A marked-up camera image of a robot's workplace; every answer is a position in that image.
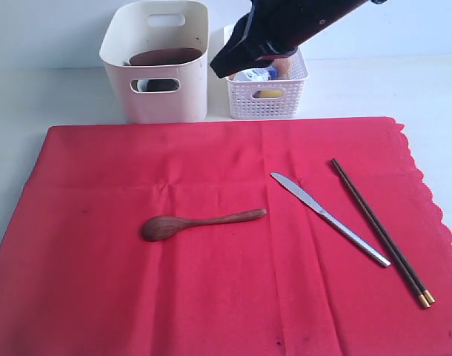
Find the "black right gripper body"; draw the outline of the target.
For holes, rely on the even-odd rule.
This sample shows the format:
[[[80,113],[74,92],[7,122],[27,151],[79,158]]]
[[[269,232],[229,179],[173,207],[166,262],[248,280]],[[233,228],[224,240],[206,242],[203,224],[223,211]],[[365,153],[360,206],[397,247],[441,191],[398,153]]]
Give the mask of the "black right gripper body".
[[[292,53],[363,4],[355,0],[253,1],[244,46],[254,56]]]

